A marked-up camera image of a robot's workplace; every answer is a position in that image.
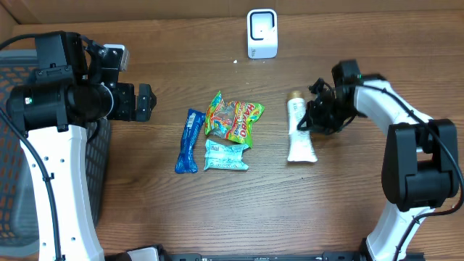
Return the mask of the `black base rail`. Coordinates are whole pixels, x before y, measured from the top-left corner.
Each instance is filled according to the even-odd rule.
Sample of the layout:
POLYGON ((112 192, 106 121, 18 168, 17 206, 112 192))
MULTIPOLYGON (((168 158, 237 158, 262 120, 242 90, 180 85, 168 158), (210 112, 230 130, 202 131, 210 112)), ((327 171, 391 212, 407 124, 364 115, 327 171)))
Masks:
POLYGON ((143 246, 117 254, 106 254, 105 261, 368 261, 364 252, 324 252, 322 254, 248 254, 201 255, 198 253, 170 254, 161 244, 143 246))

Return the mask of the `light teal snack packet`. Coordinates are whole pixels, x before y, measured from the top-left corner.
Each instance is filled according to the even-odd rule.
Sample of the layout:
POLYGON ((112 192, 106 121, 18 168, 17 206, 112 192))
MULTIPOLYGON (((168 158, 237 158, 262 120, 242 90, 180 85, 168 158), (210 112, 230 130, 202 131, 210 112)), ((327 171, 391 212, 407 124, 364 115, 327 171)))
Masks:
POLYGON ((207 140, 205 143, 204 170, 248 170, 249 166, 243 162, 243 153, 249 148, 247 144, 224 145, 207 140))

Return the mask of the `white tube with gold cap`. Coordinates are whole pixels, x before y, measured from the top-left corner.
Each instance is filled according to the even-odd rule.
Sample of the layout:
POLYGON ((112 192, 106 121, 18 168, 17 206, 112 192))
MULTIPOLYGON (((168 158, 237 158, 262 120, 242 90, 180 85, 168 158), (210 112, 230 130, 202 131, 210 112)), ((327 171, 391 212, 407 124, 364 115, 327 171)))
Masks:
POLYGON ((298 130, 297 126, 306 112, 306 103, 301 91, 287 94, 287 112, 289 121, 289 155, 288 162, 317 162, 318 158, 312 146, 310 132, 298 130))

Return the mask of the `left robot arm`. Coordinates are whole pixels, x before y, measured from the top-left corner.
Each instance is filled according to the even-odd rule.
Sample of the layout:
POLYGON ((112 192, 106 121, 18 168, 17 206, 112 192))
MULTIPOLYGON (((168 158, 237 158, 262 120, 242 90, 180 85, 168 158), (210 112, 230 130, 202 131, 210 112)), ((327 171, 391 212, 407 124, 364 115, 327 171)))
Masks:
POLYGON ((150 85, 118 80, 128 49, 84 35, 34 35, 33 83, 12 89, 1 118, 25 153, 38 218, 41 260, 103 260, 86 178, 87 125, 146 122, 157 98, 150 85))

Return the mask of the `white barcode scanner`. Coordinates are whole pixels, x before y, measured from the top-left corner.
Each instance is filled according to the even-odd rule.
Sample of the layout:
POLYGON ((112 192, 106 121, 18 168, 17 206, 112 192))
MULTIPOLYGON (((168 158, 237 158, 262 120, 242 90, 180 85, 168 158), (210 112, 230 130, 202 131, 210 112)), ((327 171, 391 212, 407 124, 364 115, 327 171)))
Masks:
POLYGON ((246 17, 247 54, 271 59, 278 53, 278 15, 273 9, 252 9, 246 17))

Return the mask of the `blue snack bar wrapper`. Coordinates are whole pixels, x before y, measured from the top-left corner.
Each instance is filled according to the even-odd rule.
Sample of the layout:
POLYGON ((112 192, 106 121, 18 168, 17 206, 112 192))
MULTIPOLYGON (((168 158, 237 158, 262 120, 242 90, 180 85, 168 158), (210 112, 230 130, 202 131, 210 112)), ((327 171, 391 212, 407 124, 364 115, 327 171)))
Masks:
POLYGON ((203 112, 195 109, 188 110, 188 117, 181 138, 180 153, 175 165, 177 174, 196 173, 198 171, 198 166, 194 160, 194 147, 205 118, 206 114, 203 112))

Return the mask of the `grey plastic shopping basket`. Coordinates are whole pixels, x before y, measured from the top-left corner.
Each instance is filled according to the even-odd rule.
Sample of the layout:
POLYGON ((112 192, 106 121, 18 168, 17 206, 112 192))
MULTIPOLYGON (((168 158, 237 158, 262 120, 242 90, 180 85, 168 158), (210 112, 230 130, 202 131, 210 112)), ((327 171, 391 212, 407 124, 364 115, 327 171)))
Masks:
MULTIPOLYGON (((1 52, 1 108, 12 88, 30 83, 38 66, 32 49, 1 52)), ((98 124, 97 137, 86 145, 86 177, 94 225, 99 223, 109 159, 111 126, 98 124)), ((1 255, 26 257, 39 250, 33 182, 18 137, 1 122, 1 255)))

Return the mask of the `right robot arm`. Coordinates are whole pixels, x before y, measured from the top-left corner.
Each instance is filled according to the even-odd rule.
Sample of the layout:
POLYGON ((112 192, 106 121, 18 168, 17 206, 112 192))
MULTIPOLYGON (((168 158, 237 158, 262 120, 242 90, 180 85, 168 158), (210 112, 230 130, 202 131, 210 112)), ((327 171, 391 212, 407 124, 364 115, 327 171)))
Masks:
POLYGON ((386 206, 358 251, 343 260, 423 260, 407 247, 426 218, 451 215, 463 205, 457 129, 407 103, 380 74, 363 75, 357 61, 335 65, 333 83, 317 79, 308 87, 297 130, 331 135, 356 117, 366 117, 386 135, 381 185, 386 206))

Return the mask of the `green Haribo gummy bag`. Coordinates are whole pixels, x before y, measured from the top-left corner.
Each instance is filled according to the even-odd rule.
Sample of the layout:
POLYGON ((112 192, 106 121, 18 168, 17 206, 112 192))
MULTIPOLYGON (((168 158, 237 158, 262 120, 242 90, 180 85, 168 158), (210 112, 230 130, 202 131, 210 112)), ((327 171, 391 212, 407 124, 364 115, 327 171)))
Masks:
POLYGON ((265 107, 259 103, 224 101, 218 91, 207 110, 205 134, 252 148, 252 126, 264 111, 265 107))

